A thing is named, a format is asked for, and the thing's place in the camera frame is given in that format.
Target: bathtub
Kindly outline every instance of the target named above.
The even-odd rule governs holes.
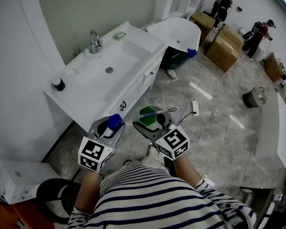
[[[193,22],[183,18],[170,18],[149,25],[147,32],[168,44],[161,68],[175,69],[187,59],[187,49],[198,51],[201,31]]]

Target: bucket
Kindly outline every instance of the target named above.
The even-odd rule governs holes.
[[[265,89],[254,87],[250,92],[243,95],[243,102],[248,108],[260,107],[266,102]]]

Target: striped shirt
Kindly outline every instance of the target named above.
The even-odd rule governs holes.
[[[195,187],[138,161],[103,182],[93,214],[74,208],[69,229],[253,228],[254,212],[209,187]]]

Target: white sink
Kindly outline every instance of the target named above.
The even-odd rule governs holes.
[[[119,41],[112,37],[123,31]],[[85,49],[58,76],[65,82],[61,92],[50,83],[45,92],[85,131],[109,114],[154,60],[167,48],[161,40],[125,22],[101,38],[96,54]]]

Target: bathroom vanity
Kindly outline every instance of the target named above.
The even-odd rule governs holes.
[[[113,39],[125,32],[121,40]],[[101,117],[122,118],[152,86],[167,45],[149,33],[125,22],[102,38],[95,54],[85,49],[57,74],[65,88],[57,91],[51,82],[45,89],[86,132]]]

